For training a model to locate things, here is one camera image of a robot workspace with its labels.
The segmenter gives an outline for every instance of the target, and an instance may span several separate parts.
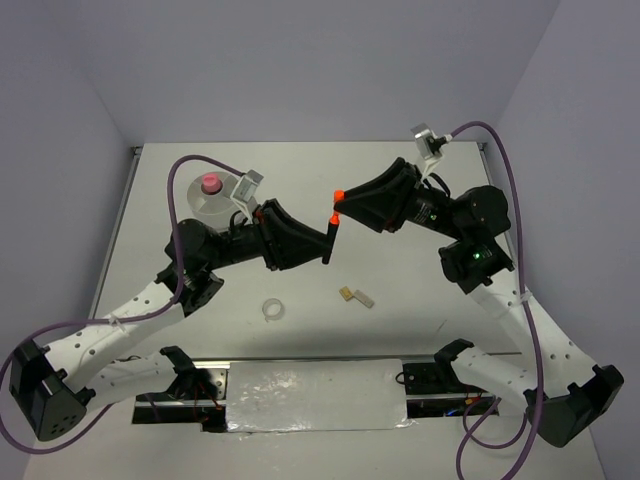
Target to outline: purple cable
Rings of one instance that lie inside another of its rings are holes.
[[[214,160],[213,158],[209,158],[209,157],[205,157],[203,155],[186,155],[182,158],[180,158],[179,160],[177,160],[172,166],[171,166],[171,170],[169,170],[169,176],[167,179],[167,202],[169,204],[169,219],[171,221],[171,236],[173,238],[173,244],[175,246],[175,252],[176,252],[176,271],[177,272],[183,272],[184,271],[184,259],[182,258],[182,242],[180,241],[180,234],[178,233],[178,219],[177,219],[177,215],[176,215],[176,202],[175,202],[175,198],[173,195],[173,183],[176,177],[176,172],[178,171],[178,168],[180,168],[180,166],[183,163],[189,162],[191,160],[201,160],[203,162],[207,162],[210,163],[211,165],[215,165],[217,167],[220,167],[234,175],[237,176],[242,176],[244,175],[243,172],[236,170],[235,168],[229,167],[228,165],[225,165],[222,162],[219,162],[217,160]],[[145,313],[144,315],[137,315],[135,317],[128,317],[128,318],[121,318],[120,323],[131,323],[131,322],[140,322],[142,320],[149,320],[150,318],[154,318],[157,317],[159,315],[162,315],[164,312],[166,312],[167,310],[169,310],[175,303],[178,302],[178,300],[180,299],[180,294],[182,293],[182,289],[184,288],[184,278],[182,275],[178,275],[178,284],[176,285],[176,290],[175,293],[173,294],[173,296],[171,297],[171,299],[169,300],[169,302],[167,302],[166,305],[164,305],[163,307],[160,307],[158,310],[156,310],[155,312],[151,312],[151,313]],[[30,340],[33,340],[36,337],[39,337],[40,335],[50,332],[52,330],[57,330],[59,328],[66,328],[66,327],[78,327],[78,326],[86,326],[86,325],[104,325],[105,323],[109,323],[108,320],[103,320],[103,319],[87,319],[87,320],[83,320],[80,322],[59,322],[59,323],[54,323],[53,325],[49,325],[47,327],[43,327],[40,330],[37,330],[35,332],[33,332],[31,335],[27,336],[27,338],[25,338],[20,344],[24,343],[24,342],[28,342]],[[2,368],[0,368],[0,386],[2,385],[2,382],[4,381],[4,377],[7,374],[7,371],[9,370],[9,365],[11,365],[11,354],[9,354],[7,356],[7,358],[5,359],[5,361],[2,363]],[[32,448],[29,447],[27,445],[23,445],[22,443],[20,443],[18,440],[16,440],[11,433],[9,433],[9,431],[7,430],[6,425],[4,424],[4,421],[2,420],[2,415],[0,415],[0,434],[2,434],[2,436],[4,437],[4,439],[14,448],[25,452],[25,453],[29,453],[31,455],[45,455],[48,453],[55,453],[55,452],[59,452],[60,450],[67,448],[68,446],[74,444],[75,442],[77,442],[78,440],[80,440],[86,433],[89,432],[89,430],[91,430],[96,423],[98,423],[98,421],[104,416],[105,413],[107,413],[107,411],[111,408],[111,405],[107,405],[106,407],[104,407],[100,413],[98,413],[98,415],[96,415],[96,417],[91,420],[91,422],[89,423],[89,425],[87,425],[85,427],[84,430],[82,430],[78,435],[76,435],[75,437],[73,437],[71,440],[68,440],[64,443],[61,443],[60,445],[57,445],[55,447],[51,447],[51,448]]]
[[[460,127],[456,128],[453,132],[451,132],[451,136],[453,138],[460,135],[465,130],[472,127],[480,127],[484,128],[488,131],[493,140],[498,145],[498,150],[500,150],[500,155],[502,156],[502,160],[504,161],[505,170],[507,171],[507,177],[509,178],[509,187],[511,188],[511,196],[513,198],[513,210],[515,212],[516,217],[516,245],[517,245],[517,267],[518,267],[518,288],[520,290],[520,295],[524,295],[525,293],[525,282],[524,282],[524,249],[523,243],[524,240],[522,238],[522,217],[520,213],[520,201],[518,200],[518,192],[516,190],[516,181],[513,177],[513,170],[511,169],[511,162],[509,161],[509,156],[507,155],[507,151],[504,148],[504,144],[498,135],[498,132],[489,125],[488,123],[481,121],[474,121],[465,123]],[[542,349],[540,348],[540,339],[538,338],[538,331],[536,330],[536,325],[533,320],[533,315],[531,314],[531,307],[529,307],[529,302],[526,300],[522,302],[522,307],[524,308],[525,316],[527,317],[527,324],[529,325],[529,330],[531,331],[531,340],[533,342],[533,352],[536,358],[536,376],[537,376],[537,389],[536,389],[536,404],[533,410],[533,419],[531,420],[531,430],[529,430],[529,435],[527,436],[527,441],[518,455],[518,459],[513,464],[511,469],[502,477],[501,480],[510,480],[516,476],[516,474],[524,465],[524,462],[527,460],[529,453],[531,453],[531,449],[533,448],[533,442],[535,442],[536,435],[538,434],[538,429],[540,428],[540,420],[542,418],[542,402],[544,401],[544,373],[542,371]],[[473,433],[480,427],[482,422],[484,422],[489,415],[495,410],[498,406],[498,400],[491,405],[491,408],[487,410],[482,417],[469,429],[469,431],[465,434],[460,446],[458,447],[458,452],[456,454],[456,472],[458,473],[458,478],[460,480],[465,480],[462,475],[462,452],[464,451],[464,447],[469,441],[471,437],[473,437]]]
[[[480,402],[488,402],[489,400],[490,399],[488,399],[488,398],[481,398],[480,400],[472,403],[471,405],[469,405],[465,409],[464,413],[462,414],[462,426],[464,427],[464,431],[465,432],[469,432],[469,426],[467,425],[467,418],[469,417],[469,412],[471,412],[471,409],[473,407],[475,407],[478,403],[480,403]],[[516,443],[518,440],[520,440],[520,437],[524,433],[524,430],[525,430],[526,427],[527,427],[527,416],[523,415],[522,416],[522,425],[520,425],[520,430],[518,430],[518,433],[516,433],[515,436],[511,440],[509,440],[508,442],[500,443],[498,445],[493,445],[491,443],[485,443],[482,440],[478,440],[473,435],[471,435],[470,438],[471,438],[471,440],[473,440],[475,443],[477,443],[481,447],[488,448],[489,450],[502,450],[502,449],[510,447],[511,445]]]

